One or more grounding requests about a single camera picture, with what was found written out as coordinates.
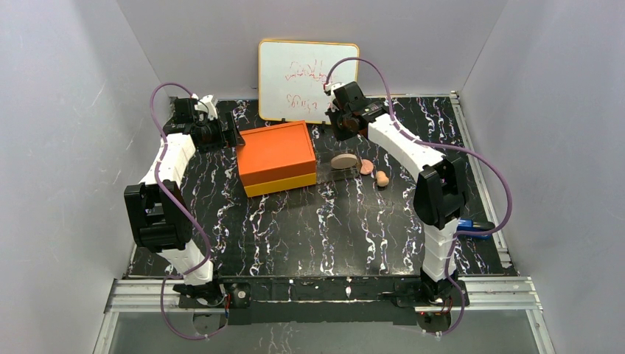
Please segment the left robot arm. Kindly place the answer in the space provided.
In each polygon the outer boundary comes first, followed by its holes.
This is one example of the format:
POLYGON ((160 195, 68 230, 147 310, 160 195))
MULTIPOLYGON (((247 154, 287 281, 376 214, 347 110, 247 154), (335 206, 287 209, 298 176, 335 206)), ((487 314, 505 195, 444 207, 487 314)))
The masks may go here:
POLYGON ((216 104, 212 95, 175 98, 154 162, 139 183, 124 191, 135 244, 167 260, 181 275, 183 283, 175 291, 205 302, 220 301, 226 291, 213 262, 192 239, 199 224, 182 196, 182 178, 196 153, 245 144, 233 115, 219 114, 216 104))

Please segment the beige gourd makeup sponge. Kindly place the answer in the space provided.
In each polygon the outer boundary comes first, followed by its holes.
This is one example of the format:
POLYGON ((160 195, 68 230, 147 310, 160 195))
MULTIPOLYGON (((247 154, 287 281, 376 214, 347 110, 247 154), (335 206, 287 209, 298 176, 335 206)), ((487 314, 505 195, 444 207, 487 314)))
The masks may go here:
POLYGON ((379 188, 385 188, 389 185, 390 180, 389 177, 386 175, 386 173, 382 170, 378 170, 375 174, 375 180, 377 183, 377 186, 379 188))

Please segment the orange drawer organizer box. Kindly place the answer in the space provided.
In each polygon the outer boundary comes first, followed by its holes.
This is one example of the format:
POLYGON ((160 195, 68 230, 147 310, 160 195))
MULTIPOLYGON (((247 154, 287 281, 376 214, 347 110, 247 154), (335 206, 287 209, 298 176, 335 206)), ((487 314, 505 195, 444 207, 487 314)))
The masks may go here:
POLYGON ((249 198, 317 183, 317 159, 303 121, 242 131, 237 168, 249 198))

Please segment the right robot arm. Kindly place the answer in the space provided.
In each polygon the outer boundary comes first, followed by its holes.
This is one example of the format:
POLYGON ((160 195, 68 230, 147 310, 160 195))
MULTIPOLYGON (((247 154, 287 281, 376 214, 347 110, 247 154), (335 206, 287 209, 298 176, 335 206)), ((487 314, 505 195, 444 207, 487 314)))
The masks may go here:
POLYGON ((463 160, 427 146, 394 116, 392 104, 368 101, 355 81, 326 84, 324 93, 330 100, 326 115, 338 141, 366 137, 415 180, 413 208, 425 233, 420 293, 429 301, 448 297, 457 279, 453 235, 468 202, 463 160))

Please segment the small round pink puff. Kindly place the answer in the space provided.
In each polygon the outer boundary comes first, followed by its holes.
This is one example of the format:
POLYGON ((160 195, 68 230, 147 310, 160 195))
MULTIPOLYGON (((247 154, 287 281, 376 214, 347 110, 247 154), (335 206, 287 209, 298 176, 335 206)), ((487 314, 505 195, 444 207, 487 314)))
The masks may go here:
POLYGON ((361 160, 361 167, 360 167, 360 174, 363 175, 363 176, 370 175, 373 171, 374 171, 374 164, 373 164, 373 162, 371 162, 368 159, 362 159, 361 160))

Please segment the large round beige puff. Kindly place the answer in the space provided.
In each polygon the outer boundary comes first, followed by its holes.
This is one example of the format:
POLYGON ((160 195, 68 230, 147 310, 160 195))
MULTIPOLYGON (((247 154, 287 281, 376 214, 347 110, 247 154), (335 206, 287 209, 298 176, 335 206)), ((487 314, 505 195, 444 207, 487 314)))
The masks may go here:
POLYGON ((349 169, 357 166, 358 157, 353 153, 341 153, 330 160, 330 166, 334 170, 349 169))

